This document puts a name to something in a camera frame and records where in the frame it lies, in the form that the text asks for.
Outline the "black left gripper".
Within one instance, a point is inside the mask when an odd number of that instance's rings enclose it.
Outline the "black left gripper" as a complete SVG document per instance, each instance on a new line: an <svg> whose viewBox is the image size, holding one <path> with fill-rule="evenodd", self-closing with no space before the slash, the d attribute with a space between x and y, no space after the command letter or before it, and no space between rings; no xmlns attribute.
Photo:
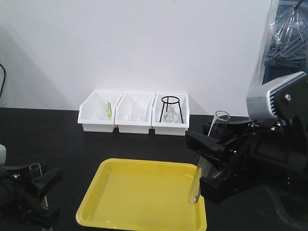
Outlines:
<svg viewBox="0 0 308 231"><path fill-rule="evenodd" d="M0 218L8 223L47 228L58 221L60 209L36 202L30 165L0 168ZM42 196L62 180L63 173L62 168L56 167L37 178L36 186L41 189Z"/></svg>

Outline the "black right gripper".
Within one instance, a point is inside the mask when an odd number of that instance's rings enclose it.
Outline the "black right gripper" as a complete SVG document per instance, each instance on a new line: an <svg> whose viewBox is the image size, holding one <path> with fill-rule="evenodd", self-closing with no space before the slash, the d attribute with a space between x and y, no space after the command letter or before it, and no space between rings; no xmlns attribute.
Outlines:
<svg viewBox="0 0 308 231"><path fill-rule="evenodd" d="M215 204L263 183L308 198L308 114L239 122L229 140L186 133L187 148L217 171L200 178L201 195Z"/></svg>

